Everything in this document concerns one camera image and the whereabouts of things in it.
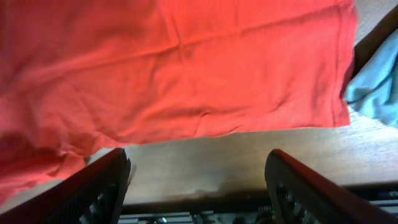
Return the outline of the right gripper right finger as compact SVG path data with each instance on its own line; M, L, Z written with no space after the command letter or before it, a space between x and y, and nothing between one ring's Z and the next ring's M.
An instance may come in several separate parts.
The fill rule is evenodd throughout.
M392 223L397 217L341 188L280 149L264 171L276 223Z

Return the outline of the orange t-shirt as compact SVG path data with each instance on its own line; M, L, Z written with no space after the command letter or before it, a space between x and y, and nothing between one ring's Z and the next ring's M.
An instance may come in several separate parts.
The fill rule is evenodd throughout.
M1 202L102 148L349 124L354 1L1 2Z

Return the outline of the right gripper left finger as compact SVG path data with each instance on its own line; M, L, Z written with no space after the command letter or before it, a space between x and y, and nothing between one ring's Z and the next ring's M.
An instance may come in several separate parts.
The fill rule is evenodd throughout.
M1 215L1 223L117 223L131 161L117 148Z

